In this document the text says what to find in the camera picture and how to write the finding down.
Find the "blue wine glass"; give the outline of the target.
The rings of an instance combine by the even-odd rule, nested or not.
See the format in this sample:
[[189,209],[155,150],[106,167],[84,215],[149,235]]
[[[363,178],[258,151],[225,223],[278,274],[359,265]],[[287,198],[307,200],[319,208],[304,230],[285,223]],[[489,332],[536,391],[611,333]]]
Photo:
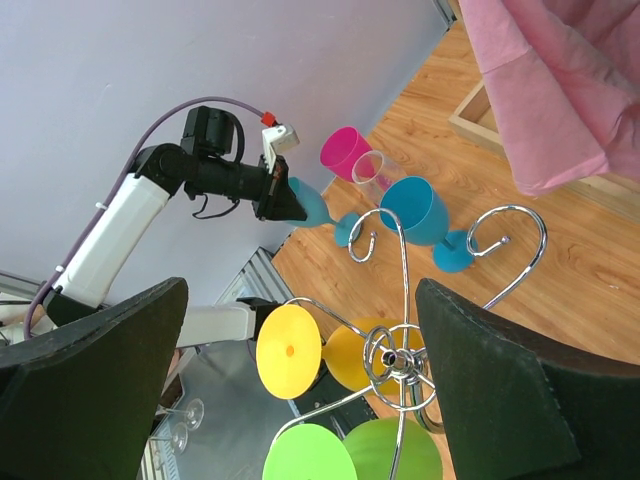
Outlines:
[[336,221],[331,217],[326,201],[317,190],[296,177],[290,177],[288,183],[296,199],[305,210],[307,218],[304,221],[288,220],[287,223],[300,228],[314,228],[330,224],[334,227],[336,244],[342,248],[347,247],[351,230],[359,219],[359,215],[351,212]]
[[380,207],[399,219],[408,243],[433,247],[433,261],[441,271],[462,272],[474,262],[466,246],[468,231],[450,229],[447,206],[423,177],[395,182],[384,193]]

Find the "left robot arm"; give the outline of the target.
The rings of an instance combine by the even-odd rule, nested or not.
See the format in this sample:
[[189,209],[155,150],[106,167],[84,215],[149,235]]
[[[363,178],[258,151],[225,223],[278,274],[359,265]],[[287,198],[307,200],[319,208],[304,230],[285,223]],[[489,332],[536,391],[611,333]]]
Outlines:
[[186,101],[163,114],[144,133],[151,134],[171,116],[186,111],[178,144],[146,146],[138,141],[106,200],[84,228],[52,276],[36,291],[23,321],[23,337],[32,336],[37,308],[61,326],[92,315],[104,306],[111,286],[130,254],[168,201],[183,189],[190,199],[223,196],[233,208],[252,204],[260,221],[303,221],[307,213],[288,181],[284,152],[299,140],[295,129],[268,112],[237,101],[260,118],[263,152],[246,165],[245,133],[232,113],[214,108],[218,97]]

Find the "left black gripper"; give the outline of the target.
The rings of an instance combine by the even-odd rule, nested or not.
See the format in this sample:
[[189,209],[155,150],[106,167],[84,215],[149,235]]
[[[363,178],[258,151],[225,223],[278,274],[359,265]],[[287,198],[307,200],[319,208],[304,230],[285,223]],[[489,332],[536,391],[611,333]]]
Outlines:
[[254,202],[254,213],[259,220],[305,221],[307,213],[289,187],[289,168],[282,156],[277,156],[269,170],[264,154],[259,158],[259,167],[265,172],[260,197]]

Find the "magenta plastic wine glass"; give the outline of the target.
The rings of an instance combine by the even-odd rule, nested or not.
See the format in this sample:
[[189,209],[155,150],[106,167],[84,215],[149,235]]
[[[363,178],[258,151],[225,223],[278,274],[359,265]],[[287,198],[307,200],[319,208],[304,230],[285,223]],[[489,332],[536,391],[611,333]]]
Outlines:
[[320,151],[320,163],[337,177],[352,183],[354,165],[373,150],[359,130],[345,126],[328,137]]

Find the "yellow plastic wine glass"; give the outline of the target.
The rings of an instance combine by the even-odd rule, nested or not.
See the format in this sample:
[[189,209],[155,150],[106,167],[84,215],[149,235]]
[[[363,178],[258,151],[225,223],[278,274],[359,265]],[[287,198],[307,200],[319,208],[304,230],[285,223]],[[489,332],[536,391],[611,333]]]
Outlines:
[[314,317],[289,304],[266,318],[256,344],[260,380],[269,393],[285,400],[310,389],[321,364],[343,387],[355,392],[369,385],[363,364],[365,339],[341,325],[324,341]]

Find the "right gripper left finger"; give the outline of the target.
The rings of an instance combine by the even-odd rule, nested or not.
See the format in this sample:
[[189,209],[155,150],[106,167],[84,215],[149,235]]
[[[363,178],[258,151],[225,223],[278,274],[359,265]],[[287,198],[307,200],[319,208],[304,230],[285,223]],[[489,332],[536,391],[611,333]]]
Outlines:
[[187,303],[173,277],[2,348],[2,478],[135,478]]

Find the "clear wine glass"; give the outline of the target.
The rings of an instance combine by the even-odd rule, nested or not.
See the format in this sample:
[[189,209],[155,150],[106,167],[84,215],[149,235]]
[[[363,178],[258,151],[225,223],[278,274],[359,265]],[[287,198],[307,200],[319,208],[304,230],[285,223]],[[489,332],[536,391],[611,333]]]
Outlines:
[[384,194],[407,176],[405,170],[379,150],[364,153],[354,163],[352,180],[364,195],[378,206]]

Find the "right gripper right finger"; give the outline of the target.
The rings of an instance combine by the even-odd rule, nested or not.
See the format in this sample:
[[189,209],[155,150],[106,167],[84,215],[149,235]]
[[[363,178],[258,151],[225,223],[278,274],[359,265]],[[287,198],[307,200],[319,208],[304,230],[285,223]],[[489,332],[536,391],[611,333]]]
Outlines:
[[639,368],[556,341],[425,278],[419,326],[460,479],[635,479]]

